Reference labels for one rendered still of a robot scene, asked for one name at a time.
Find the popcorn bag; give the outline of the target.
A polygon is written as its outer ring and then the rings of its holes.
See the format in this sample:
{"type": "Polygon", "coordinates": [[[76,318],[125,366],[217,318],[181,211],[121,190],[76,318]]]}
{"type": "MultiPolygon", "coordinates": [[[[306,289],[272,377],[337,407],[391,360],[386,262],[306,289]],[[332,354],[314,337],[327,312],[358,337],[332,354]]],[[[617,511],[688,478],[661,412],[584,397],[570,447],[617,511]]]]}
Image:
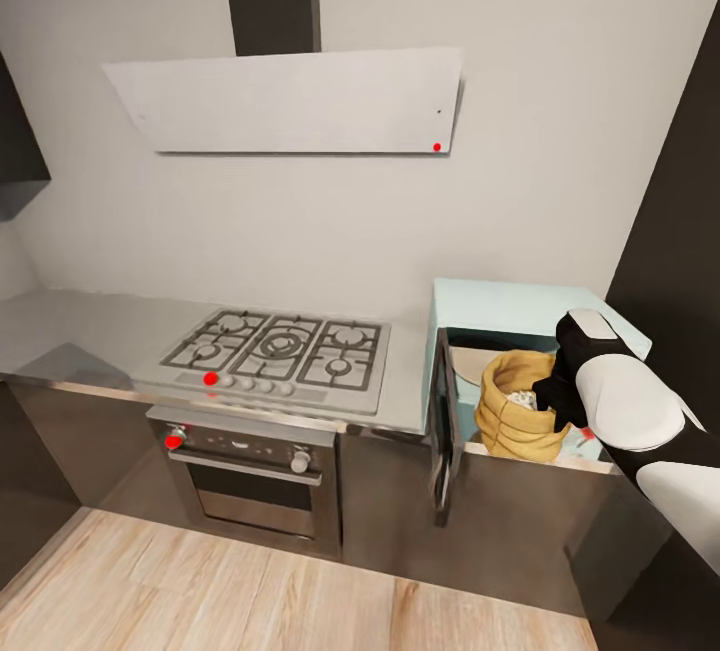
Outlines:
{"type": "Polygon", "coordinates": [[[555,360],[554,354],[510,350],[497,356],[483,372],[474,417],[481,440],[493,456],[542,463],[558,458],[573,423],[555,432],[555,408],[538,411],[512,398],[529,394],[535,400],[533,382],[548,378],[555,360]]]}

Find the microwave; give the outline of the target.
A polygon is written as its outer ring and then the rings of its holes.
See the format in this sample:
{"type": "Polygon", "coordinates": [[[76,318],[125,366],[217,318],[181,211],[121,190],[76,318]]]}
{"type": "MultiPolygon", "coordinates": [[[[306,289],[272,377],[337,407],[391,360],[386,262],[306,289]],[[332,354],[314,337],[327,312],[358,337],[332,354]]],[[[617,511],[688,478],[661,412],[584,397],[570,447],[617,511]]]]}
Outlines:
{"type": "Polygon", "coordinates": [[[462,457],[457,399],[478,401],[481,378],[503,352],[556,355],[556,325],[573,308],[598,310],[644,362],[651,339],[589,288],[435,278],[427,331],[434,526],[444,529],[462,457]]]}

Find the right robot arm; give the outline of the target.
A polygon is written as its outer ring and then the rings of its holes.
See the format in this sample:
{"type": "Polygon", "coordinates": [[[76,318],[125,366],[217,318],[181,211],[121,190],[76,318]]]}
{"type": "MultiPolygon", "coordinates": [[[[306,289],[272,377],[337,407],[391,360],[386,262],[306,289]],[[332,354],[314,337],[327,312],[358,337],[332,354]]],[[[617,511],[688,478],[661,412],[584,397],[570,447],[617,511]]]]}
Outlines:
{"type": "Polygon", "coordinates": [[[720,437],[592,308],[556,325],[555,365],[533,382],[535,408],[589,427],[638,491],[720,576],[720,437]]]}

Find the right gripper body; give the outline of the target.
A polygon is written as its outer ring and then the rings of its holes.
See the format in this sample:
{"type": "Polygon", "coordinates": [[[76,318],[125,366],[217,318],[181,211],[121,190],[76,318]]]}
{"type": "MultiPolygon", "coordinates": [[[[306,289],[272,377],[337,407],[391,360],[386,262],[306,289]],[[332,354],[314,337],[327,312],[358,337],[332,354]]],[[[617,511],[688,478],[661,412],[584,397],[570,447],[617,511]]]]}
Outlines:
{"type": "Polygon", "coordinates": [[[588,426],[586,410],[574,379],[564,381],[553,370],[548,378],[533,382],[532,389],[542,401],[559,411],[577,428],[588,426]]]}

